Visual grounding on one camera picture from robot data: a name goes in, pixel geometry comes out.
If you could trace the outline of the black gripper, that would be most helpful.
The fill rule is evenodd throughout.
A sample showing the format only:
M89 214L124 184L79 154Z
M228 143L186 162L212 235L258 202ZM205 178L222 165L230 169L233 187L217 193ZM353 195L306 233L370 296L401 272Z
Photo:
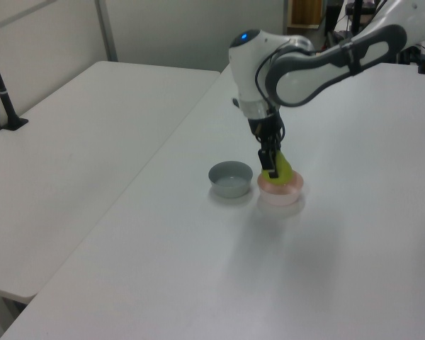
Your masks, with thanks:
M278 111L262 119L248 119L252 135L261 143L258 151L262 173L270 179L278 178L277 151L285 137L285 125Z

